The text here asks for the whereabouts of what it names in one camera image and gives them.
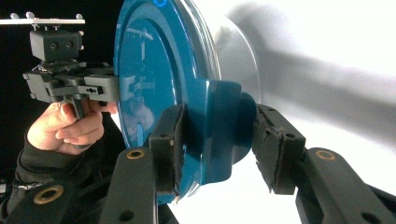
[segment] blue container lid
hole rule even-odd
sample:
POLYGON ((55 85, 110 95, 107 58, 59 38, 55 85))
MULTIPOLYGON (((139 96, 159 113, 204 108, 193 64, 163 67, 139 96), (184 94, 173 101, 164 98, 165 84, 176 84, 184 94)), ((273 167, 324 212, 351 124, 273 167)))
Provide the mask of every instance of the blue container lid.
MULTIPOLYGON (((220 81, 205 21, 190 0, 126 0, 116 31, 120 126, 142 146, 165 108, 185 105, 189 123, 179 195, 230 177, 241 87, 220 81)), ((170 203, 175 195, 161 197, 170 203)))

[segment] metal screw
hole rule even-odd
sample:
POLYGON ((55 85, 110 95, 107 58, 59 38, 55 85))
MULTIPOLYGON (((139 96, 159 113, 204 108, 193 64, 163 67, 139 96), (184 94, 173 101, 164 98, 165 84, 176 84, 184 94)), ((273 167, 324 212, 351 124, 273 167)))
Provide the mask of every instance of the metal screw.
POLYGON ((68 49, 71 49, 71 48, 73 48, 73 42, 71 42, 71 41, 67 41, 67 43, 66 43, 66 47, 67 47, 68 49))
POLYGON ((27 19, 34 19, 35 18, 35 14, 33 14, 33 12, 26 12, 26 18, 27 19))
POLYGON ((17 19, 19 19, 19 18, 20 18, 20 16, 18 16, 17 13, 11 13, 11 19, 12 19, 12 20, 17 20, 17 19))
POLYGON ((53 42, 49 46, 50 46, 51 49, 57 49, 58 48, 58 43, 53 42))
POLYGON ((82 15, 81 15, 81 14, 77 14, 77 15, 76 15, 76 19, 77 19, 77 20, 84 20, 84 18, 82 18, 82 15))

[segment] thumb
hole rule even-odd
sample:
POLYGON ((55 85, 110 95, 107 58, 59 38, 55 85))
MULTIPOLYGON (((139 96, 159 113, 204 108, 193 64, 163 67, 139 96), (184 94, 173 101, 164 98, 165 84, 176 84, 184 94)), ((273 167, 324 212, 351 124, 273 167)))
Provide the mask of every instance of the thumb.
POLYGON ((63 104, 57 110, 44 113, 43 117, 39 120, 43 130, 51 133, 73 124, 77 119, 74 116, 72 106, 70 104, 63 104))

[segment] human hand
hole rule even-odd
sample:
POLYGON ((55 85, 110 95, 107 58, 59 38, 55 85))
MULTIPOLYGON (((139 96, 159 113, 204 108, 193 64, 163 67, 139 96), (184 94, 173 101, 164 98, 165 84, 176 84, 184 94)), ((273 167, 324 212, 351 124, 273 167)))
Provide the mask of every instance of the human hand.
POLYGON ((74 145, 95 143, 104 134, 102 113, 117 113, 116 103, 99 106, 97 101, 84 101, 84 119, 77 120, 70 104, 51 104, 30 127, 27 140, 41 150, 78 155, 89 147, 75 149, 74 145))

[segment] bolt hole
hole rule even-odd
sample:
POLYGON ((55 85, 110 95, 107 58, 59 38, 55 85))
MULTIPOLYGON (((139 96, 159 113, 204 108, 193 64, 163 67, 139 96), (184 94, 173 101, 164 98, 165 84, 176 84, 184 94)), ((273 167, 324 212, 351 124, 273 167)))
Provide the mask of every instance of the bolt hole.
POLYGON ((54 190, 54 189, 52 189, 52 190, 49 190, 49 191, 47 191, 47 192, 45 192, 45 193, 43 193, 42 195, 41 195, 41 198, 42 199, 48 199, 48 198, 51 198, 51 197, 53 197, 55 194, 56 194, 56 190, 54 190))
POLYGON ((58 44, 57 44, 57 43, 51 43, 51 44, 49 45, 49 47, 50 47, 51 49, 57 49, 57 48, 58 48, 58 44))
POLYGON ((366 220, 369 223, 374 223, 374 224, 381 223, 381 221, 373 214, 362 213, 361 216, 364 218, 364 220, 366 220))
POLYGON ((66 42, 66 47, 69 48, 69 49, 73 48, 73 42, 67 41, 66 42))
POLYGON ((319 158, 321 158, 321 159, 323 159, 325 161, 333 161, 333 160, 335 160, 335 156, 331 152, 326 151, 326 150, 318 150, 316 152, 316 154, 317 154, 317 156, 319 158))
POLYGON ((95 89, 87 89, 86 92, 90 92, 90 93, 94 93, 95 92, 96 93, 96 90, 95 89))
POLYGON ((141 153, 140 151, 133 151, 133 152, 131 153, 131 156, 133 156, 133 157, 138 157, 138 156, 140 156, 140 155, 142 155, 142 153, 141 153))
POLYGON ((34 197, 35 204, 51 203, 59 198, 64 193, 64 187, 56 185, 47 189, 40 190, 34 197))
POLYGON ((292 134, 292 133, 286 133, 286 136, 289 138, 294 138, 296 135, 292 134))
POLYGON ((127 222, 132 220, 133 218, 134 218, 134 212, 126 210, 120 214, 119 220, 120 222, 127 222))
POLYGON ((126 157, 130 160, 140 159, 145 155, 145 152, 141 149, 132 150, 127 153, 126 157))

